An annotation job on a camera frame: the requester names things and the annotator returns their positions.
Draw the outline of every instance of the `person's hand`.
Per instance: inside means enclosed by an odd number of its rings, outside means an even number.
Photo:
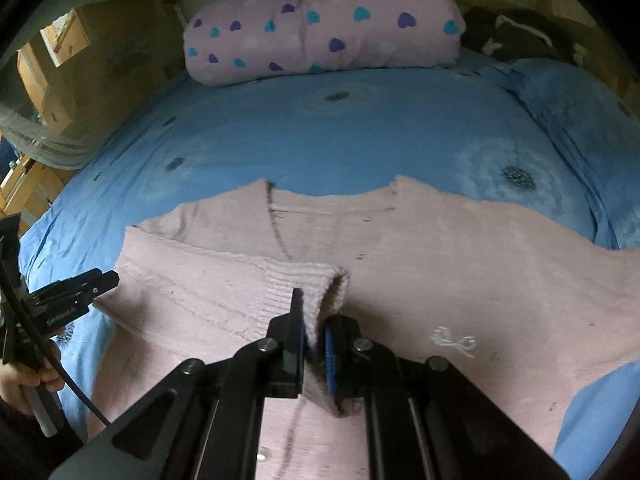
[[[64,329],[60,329],[52,335],[62,332]],[[60,360],[60,350],[53,341],[49,341],[49,350]],[[59,392],[65,387],[65,382],[49,362],[45,362],[45,365],[37,372],[22,363],[0,365],[0,397],[8,405],[25,415],[33,415],[33,412],[21,386],[38,386],[40,383],[44,383],[50,392]]]

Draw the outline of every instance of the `teal heart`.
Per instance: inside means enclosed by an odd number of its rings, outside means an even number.
[[[371,13],[364,7],[358,7],[353,11],[353,21],[358,23],[363,20],[368,20],[371,17]]]
[[[314,10],[310,10],[307,14],[306,14],[306,22],[309,25],[313,25],[314,23],[319,23],[320,22],[320,14],[318,14],[317,12],[315,12]]]
[[[443,30],[447,36],[452,36],[453,34],[457,34],[460,32],[458,30],[456,22],[454,22],[453,20],[449,20],[447,23],[445,23]]]

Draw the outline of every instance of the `screw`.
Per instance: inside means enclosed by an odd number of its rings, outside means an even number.
[[[258,341],[260,352],[271,352],[278,347],[278,342],[273,337],[265,337]]]
[[[353,349],[356,352],[368,352],[373,348],[373,341],[371,339],[367,339],[366,337],[361,337],[360,339],[356,339],[353,342]]]
[[[187,359],[180,365],[183,374],[192,375],[200,371],[204,366],[204,362],[200,359]]]
[[[429,365],[429,368],[431,368],[431,370],[433,370],[434,372],[443,372],[447,368],[449,368],[449,361],[439,355],[429,357],[427,364]]]

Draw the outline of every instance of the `dark sleeve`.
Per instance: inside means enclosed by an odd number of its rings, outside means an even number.
[[[47,438],[34,417],[0,398],[0,478],[46,480],[81,447],[82,441],[68,424]]]

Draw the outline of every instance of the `blue heart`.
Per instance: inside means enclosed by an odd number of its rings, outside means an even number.
[[[457,34],[460,32],[458,30],[456,22],[454,22],[453,20],[449,20],[447,23],[445,23],[443,30],[447,36],[452,36],[453,34]]]
[[[347,48],[347,46],[342,40],[339,40],[338,38],[331,38],[331,41],[329,42],[329,50],[331,52],[340,52],[345,48]]]
[[[407,27],[415,27],[415,18],[410,15],[408,12],[403,12],[398,16],[398,27],[407,28]]]
[[[314,10],[310,10],[307,14],[306,14],[306,22],[309,25],[313,25],[314,23],[319,23],[320,22],[320,14],[318,14],[317,12],[315,12]]]
[[[371,13],[364,7],[358,7],[353,11],[353,21],[356,23],[368,20],[370,17]]]

